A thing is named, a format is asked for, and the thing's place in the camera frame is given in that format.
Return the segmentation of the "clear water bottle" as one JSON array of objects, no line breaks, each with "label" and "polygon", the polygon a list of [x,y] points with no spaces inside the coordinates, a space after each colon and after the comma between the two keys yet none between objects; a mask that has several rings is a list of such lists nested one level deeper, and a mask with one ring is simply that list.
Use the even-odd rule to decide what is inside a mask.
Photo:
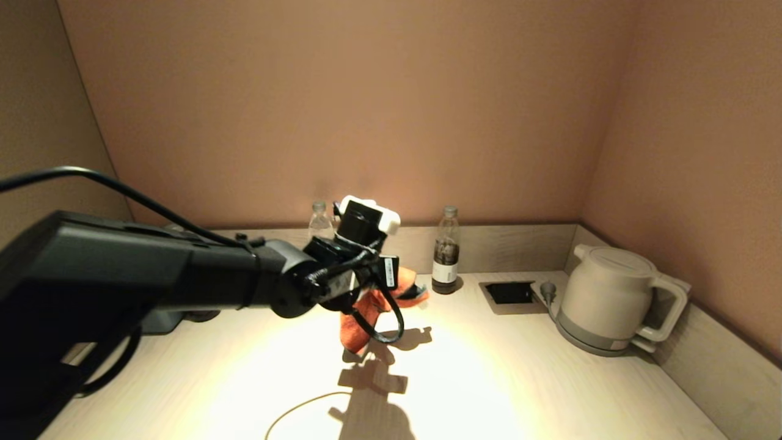
[{"label": "clear water bottle", "polygon": [[308,225],[309,237],[320,237],[328,240],[332,239],[334,237],[335,229],[327,203],[323,200],[317,200],[312,203],[311,208],[312,214]]}]

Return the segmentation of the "cream electric kettle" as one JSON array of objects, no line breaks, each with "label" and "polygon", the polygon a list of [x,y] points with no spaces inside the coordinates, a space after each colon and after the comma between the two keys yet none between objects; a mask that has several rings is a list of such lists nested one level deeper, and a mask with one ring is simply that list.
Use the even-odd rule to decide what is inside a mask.
[{"label": "cream electric kettle", "polygon": [[[579,264],[572,271],[558,311],[594,334],[617,339],[640,336],[664,342],[687,306],[692,286],[659,272],[639,254],[615,247],[581,243],[573,254]],[[658,328],[643,320],[651,310],[656,290],[673,295],[673,303]]]}]

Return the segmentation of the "orange microfibre cloth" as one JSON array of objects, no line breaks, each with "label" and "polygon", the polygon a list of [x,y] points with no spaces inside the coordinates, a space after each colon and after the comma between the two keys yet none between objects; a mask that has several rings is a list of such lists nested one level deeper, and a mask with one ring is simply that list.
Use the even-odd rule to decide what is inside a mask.
[{"label": "orange microfibre cloth", "polygon": [[[372,340],[399,342],[404,333],[402,310],[419,306],[430,297],[430,289],[417,284],[417,276],[414,270],[400,267],[393,287],[376,286],[369,281],[360,284],[359,298],[340,317],[340,343],[347,353],[361,356]],[[377,331],[379,317],[384,313],[394,315],[396,331]]]}]

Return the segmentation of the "dark drink bottle white label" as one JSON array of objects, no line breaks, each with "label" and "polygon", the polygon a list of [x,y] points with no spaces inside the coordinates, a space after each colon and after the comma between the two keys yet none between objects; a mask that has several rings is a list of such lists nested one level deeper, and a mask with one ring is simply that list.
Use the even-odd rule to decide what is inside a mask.
[{"label": "dark drink bottle white label", "polygon": [[458,289],[460,242],[458,209],[447,205],[442,212],[433,251],[433,290],[441,295],[449,295]]}]

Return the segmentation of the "grey kettle base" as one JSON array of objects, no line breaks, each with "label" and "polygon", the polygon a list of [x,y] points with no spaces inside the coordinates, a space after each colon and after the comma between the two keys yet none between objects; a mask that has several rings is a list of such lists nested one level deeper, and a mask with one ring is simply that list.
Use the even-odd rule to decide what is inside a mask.
[{"label": "grey kettle base", "polygon": [[555,325],[566,340],[587,353],[595,354],[595,356],[618,357],[633,347],[639,348],[646,353],[655,353],[657,351],[656,343],[649,342],[640,336],[617,339],[594,334],[572,322],[564,313],[559,313],[556,316]]}]

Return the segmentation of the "black recessed power socket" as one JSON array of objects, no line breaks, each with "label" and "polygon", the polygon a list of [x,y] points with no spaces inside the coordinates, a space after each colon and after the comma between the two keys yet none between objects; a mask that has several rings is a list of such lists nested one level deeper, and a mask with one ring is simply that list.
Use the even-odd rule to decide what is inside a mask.
[{"label": "black recessed power socket", "polygon": [[534,290],[534,281],[480,282],[478,286],[495,315],[548,313],[544,301]]}]

